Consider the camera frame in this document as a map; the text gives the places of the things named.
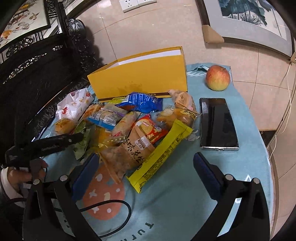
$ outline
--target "black cable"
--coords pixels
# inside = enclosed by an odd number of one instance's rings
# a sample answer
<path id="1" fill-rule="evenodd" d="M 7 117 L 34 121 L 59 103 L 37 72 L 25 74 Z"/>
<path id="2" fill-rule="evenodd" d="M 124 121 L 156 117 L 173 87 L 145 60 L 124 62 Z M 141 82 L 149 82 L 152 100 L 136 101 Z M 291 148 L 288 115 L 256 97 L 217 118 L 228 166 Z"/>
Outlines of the black cable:
<path id="1" fill-rule="evenodd" d="M 26 200 L 27 199 L 23 198 L 23 197 L 10 199 L 7 202 L 0 205 L 0 209 L 4 208 L 4 207 L 6 207 L 6 206 L 8 206 L 10 204 L 16 203 L 16 202 L 25 202 Z M 80 212 L 84 212 L 84 211 L 90 210 L 90 209 L 92 209 L 94 207 L 99 207 L 99 206 L 102 206 L 102 205 L 105 205 L 105 204 L 108 204 L 108 203 L 116 203 L 116 202 L 122 203 L 125 206 L 127 206 L 127 208 L 128 208 L 128 216 L 127 216 L 126 220 L 123 222 L 123 224 L 119 228 L 115 229 L 114 231 L 112 231 L 110 233 L 101 235 L 101 236 L 99 236 L 99 238 L 105 238 L 105 237 L 110 236 L 112 234 L 115 234 L 118 231 L 120 231 L 121 229 L 123 229 L 125 227 L 125 225 L 128 223 L 128 221 L 130 220 L 130 218 L 131 218 L 131 206 L 126 201 L 119 200 L 119 199 L 114 199 L 114 200 L 107 200 L 107 201 L 103 201 L 103 202 L 98 202 L 98 203 L 95 203 L 95 204 L 93 204 L 91 206 L 79 209 Z M 55 207 L 54 210 L 57 211 L 57 212 L 62 212 L 62 210 L 60 208 Z"/>
<path id="2" fill-rule="evenodd" d="M 26 200 L 27 199 L 26 198 L 23 198 L 23 197 L 17 197 L 17 198 L 10 199 L 7 202 L 5 202 L 2 205 L 0 205 L 0 209 L 6 207 L 8 205 L 11 205 L 13 203 L 16 203 L 16 202 L 25 202 Z"/>
<path id="3" fill-rule="evenodd" d="M 131 206 L 126 201 L 114 199 L 114 200 L 107 200 L 107 201 L 103 201 L 103 202 L 98 202 L 98 203 L 93 204 L 91 206 L 88 206 L 88 207 L 84 207 L 82 209 L 79 209 L 80 212 L 84 212 L 84 211 L 90 210 L 90 209 L 92 209 L 94 207 L 98 207 L 98 206 L 101 206 L 101 205 L 104 205 L 104 204 L 114 203 L 114 202 L 119 202 L 119 203 L 122 203 L 125 206 L 127 206 L 127 208 L 128 208 L 128 216 L 127 216 L 126 220 L 124 221 L 124 223 L 119 228 L 115 229 L 114 231 L 112 231 L 110 233 L 101 235 L 101 236 L 99 236 L 99 238 L 105 238 L 105 237 L 110 236 L 112 234 L 115 234 L 118 231 L 120 231 L 121 229 L 123 229 L 125 227 L 125 225 L 128 223 L 129 219 L 131 218 Z M 60 208 L 56 208 L 55 207 L 54 209 L 57 212 L 62 212 L 62 210 Z"/>

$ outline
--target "human hand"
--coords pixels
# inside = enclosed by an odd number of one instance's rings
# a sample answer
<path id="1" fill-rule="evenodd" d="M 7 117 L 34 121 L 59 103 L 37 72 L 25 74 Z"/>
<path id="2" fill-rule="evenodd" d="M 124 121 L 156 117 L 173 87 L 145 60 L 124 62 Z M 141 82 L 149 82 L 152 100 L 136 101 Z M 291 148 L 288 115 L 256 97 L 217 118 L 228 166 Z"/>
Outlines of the human hand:
<path id="1" fill-rule="evenodd" d="M 45 177 L 45 171 L 43 170 L 43 168 L 47 168 L 48 164 L 44 160 L 42 160 L 41 166 L 42 168 L 38 172 L 39 179 Z M 16 170 L 14 167 L 10 167 L 7 172 L 7 179 L 13 189 L 18 192 L 20 190 L 20 184 L 32 180 L 32 174 L 23 170 Z"/>

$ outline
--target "blue gripper pad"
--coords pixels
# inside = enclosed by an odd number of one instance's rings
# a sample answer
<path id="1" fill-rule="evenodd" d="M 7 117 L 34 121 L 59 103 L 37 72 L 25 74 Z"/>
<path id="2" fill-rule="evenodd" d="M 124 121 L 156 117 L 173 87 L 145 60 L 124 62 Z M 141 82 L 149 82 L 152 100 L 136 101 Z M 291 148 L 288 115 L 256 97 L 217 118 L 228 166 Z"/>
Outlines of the blue gripper pad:
<path id="1" fill-rule="evenodd" d="M 222 196 L 223 173 L 217 166 L 209 164 L 200 152 L 195 153 L 193 166 L 211 199 L 218 201 Z"/>
<path id="2" fill-rule="evenodd" d="M 77 166 L 70 174 L 72 200 L 81 200 L 88 188 L 93 176 L 99 168 L 99 156 L 92 153 L 82 166 Z"/>

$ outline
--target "white plastic bag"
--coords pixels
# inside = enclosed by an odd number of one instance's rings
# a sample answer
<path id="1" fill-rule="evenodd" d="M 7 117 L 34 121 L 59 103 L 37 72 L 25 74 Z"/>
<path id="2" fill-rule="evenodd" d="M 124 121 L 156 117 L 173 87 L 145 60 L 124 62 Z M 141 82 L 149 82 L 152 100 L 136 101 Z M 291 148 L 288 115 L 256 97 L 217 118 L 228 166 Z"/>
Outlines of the white plastic bag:
<path id="1" fill-rule="evenodd" d="M 57 104 L 56 116 L 59 120 L 68 118 L 77 122 L 93 100 L 87 88 L 73 91 Z"/>

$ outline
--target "yellow wrapper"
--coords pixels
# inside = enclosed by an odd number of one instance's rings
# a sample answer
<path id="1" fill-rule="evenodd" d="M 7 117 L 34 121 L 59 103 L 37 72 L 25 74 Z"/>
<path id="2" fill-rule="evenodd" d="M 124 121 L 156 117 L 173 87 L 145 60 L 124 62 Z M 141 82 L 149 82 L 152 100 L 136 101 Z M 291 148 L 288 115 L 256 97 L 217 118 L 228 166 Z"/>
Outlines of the yellow wrapper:
<path id="1" fill-rule="evenodd" d="M 156 149 L 146 158 L 143 164 L 130 176 L 127 177 L 131 185 L 137 191 L 141 192 L 144 184 L 154 175 L 161 165 L 170 156 L 179 142 L 189 136 L 192 129 L 179 120 L 174 124 Z"/>
<path id="2" fill-rule="evenodd" d="M 109 103 L 120 104 L 124 99 L 125 99 L 125 97 L 116 97 L 116 98 L 113 98 L 112 100 L 110 100 Z"/>

